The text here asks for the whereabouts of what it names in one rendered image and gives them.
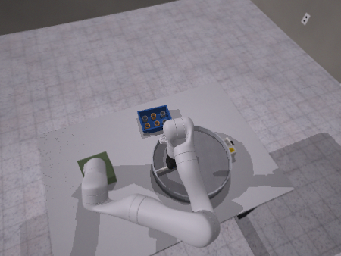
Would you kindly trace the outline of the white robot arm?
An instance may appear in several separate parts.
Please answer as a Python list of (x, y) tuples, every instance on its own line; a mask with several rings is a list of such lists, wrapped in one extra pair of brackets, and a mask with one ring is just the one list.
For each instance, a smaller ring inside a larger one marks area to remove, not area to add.
[(141, 194), (132, 194), (119, 201), (111, 200), (101, 158), (92, 158), (84, 164), (83, 206), (89, 211), (167, 233), (191, 246), (206, 247), (219, 236), (220, 224), (199, 169), (194, 148), (194, 123), (189, 117), (170, 119), (164, 122), (163, 132), (168, 148), (174, 153), (192, 212), (169, 208), (159, 200)]

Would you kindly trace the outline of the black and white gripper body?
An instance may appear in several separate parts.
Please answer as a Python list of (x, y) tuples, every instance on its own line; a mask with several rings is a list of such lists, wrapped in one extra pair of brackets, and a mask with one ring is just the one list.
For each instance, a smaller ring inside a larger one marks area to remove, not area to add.
[[(159, 138), (159, 142), (161, 144), (167, 144), (167, 139), (165, 136), (162, 136)], [(167, 164), (167, 167), (168, 169), (174, 169), (175, 167), (177, 167), (176, 165), (176, 161), (175, 161), (175, 157), (174, 157), (174, 153), (172, 151), (170, 151), (170, 149), (168, 148), (167, 146), (167, 149), (166, 149), (166, 152), (167, 152), (167, 158), (166, 158), (166, 164)]]

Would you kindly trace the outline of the blue crate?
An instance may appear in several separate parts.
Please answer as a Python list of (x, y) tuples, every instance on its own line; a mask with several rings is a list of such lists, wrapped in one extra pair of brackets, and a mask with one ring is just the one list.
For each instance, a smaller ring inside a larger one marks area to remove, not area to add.
[[(161, 117), (161, 112), (162, 111), (165, 112), (165, 117)], [(156, 119), (155, 120), (153, 120), (151, 118), (151, 114), (153, 114), (153, 113), (156, 114)], [(143, 122), (142, 121), (142, 117), (143, 116), (147, 116), (148, 117), (148, 121), (147, 122)], [(154, 133), (154, 132), (163, 130), (163, 120), (164, 119), (166, 119), (166, 120), (172, 119), (171, 115), (170, 115), (170, 112), (169, 112), (169, 110), (167, 108), (167, 105), (163, 105), (163, 106), (159, 106), (159, 107), (156, 107), (156, 108), (150, 108), (150, 109), (146, 109), (146, 110), (143, 110), (143, 111), (139, 111), (138, 117), (139, 117), (139, 121), (140, 121), (141, 126), (142, 126), (143, 135), (148, 135), (149, 133)], [(160, 126), (155, 126), (155, 121), (159, 121), (160, 122)], [(145, 129), (145, 125), (147, 123), (150, 124), (150, 128)]]

